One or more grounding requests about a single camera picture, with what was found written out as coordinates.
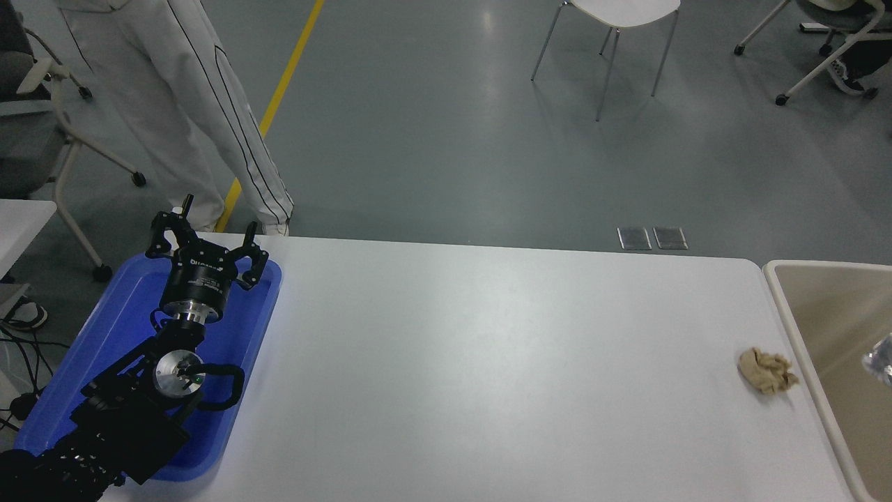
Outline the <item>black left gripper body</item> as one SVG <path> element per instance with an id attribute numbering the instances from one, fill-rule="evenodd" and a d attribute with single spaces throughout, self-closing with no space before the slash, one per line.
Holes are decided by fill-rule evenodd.
<path id="1" fill-rule="evenodd" d="M 223 310 L 236 279 L 236 260 L 230 250 L 213 243 L 194 243 L 176 249 L 170 258 L 170 276 L 160 307 L 173 310 L 175 305 L 192 301 Z"/>

